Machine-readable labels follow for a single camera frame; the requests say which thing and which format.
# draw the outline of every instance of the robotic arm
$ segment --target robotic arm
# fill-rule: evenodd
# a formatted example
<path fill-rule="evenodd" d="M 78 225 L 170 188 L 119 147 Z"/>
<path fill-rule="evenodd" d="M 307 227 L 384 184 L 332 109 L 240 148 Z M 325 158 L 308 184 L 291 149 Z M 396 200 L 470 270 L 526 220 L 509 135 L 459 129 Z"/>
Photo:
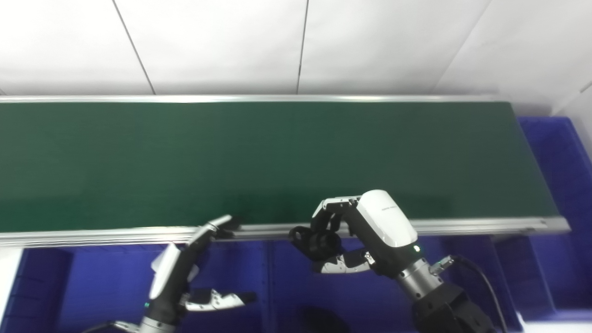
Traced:
<path fill-rule="evenodd" d="M 184 248 L 169 244 L 151 264 L 155 275 L 141 324 L 115 321 L 85 333 L 109 326 L 128 333 L 173 333 L 187 311 L 231 309 L 254 301 L 256 295 L 253 292 L 220 294 L 214 289 L 189 290 L 189 283 L 199 270 L 194 264 L 197 258 L 205 252 L 212 239 L 232 237 L 230 230 L 238 227 L 237 219 L 225 215 L 199 228 Z"/>
<path fill-rule="evenodd" d="M 343 253 L 335 233 L 341 220 L 364 248 Z M 453 259 L 448 256 L 435 265 L 425 260 L 417 232 L 386 191 L 325 199 L 314 212 L 311 227 L 293 228 L 289 239 L 313 261 L 315 272 L 374 270 L 397 281 L 413 302 L 413 322 L 420 333 L 496 332 L 464 290 L 438 276 Z"/>

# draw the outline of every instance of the white wall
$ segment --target white wall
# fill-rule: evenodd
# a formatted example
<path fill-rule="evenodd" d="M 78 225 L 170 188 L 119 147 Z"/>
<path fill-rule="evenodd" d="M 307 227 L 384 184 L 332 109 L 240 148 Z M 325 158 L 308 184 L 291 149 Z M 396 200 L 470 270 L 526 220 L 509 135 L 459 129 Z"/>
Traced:
<path fill-rule="evenodd" d="M 592 81 L 590 1 L 0 4 L 0 94 L 488 93 L 548 115 Z"/>

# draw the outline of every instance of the blue crate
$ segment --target blue crate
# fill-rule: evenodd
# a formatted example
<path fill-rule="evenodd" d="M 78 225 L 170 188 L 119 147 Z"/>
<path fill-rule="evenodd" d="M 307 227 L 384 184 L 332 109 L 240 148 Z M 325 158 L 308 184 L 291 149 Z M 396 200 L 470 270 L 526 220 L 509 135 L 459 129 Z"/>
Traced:
<path fill-rule="evenodd" d="M 71 262 L 59 249 L 25 249 L 0 332 L 53 333 Z"/>
<path fill-rule="evenodd" d="M 421 237 L 426 259 L 436 262 L 448 254 L 461 254 L 483 268 L 500 299 L 511 331 L 521 331 L 504 274 L 487 236 Z M 362 247 L 358 239 L 344 239 L 347 249 Z M 287 241 L 273 248 L 273 315 L 276 331 L 300 333 L 300 311 L 306 306 L 332 310 L 352 332 L 411 332 L 411 302 L 395 281 L 367 271 L 357 274 L 324 275 L 310 271 L 310 262 Z M 454 266 L 444 280 L 463 287 L 469 297 L 498 324 L 493 301 L 472 271 Z"/>
<path fill-rule="evenodd" d="M 572 232 L 496 247 L 525 320 L 592 319 L 592 166 L 571 120 L 519 117 L 557 208 Z"/>

